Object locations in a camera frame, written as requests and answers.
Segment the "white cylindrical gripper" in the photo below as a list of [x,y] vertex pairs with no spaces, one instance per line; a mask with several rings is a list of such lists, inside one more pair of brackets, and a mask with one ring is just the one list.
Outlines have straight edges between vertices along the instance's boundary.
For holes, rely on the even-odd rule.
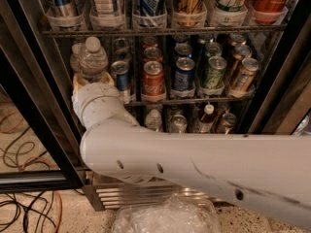
[[72,103],[75,114],[85,129],[96,123],[115,117],[137,125],[138,121],[124,107],[114,79],[104,73],[104,83],[88,83],[80,73],[73,77]]

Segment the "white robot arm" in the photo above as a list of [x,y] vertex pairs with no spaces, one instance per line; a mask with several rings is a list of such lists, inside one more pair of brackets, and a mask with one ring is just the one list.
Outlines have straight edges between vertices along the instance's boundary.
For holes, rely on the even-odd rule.
[[311,137],[178,134],[141,126],[109,83],[75,83],[84,164],[128,183],[161,178],[311,230]]

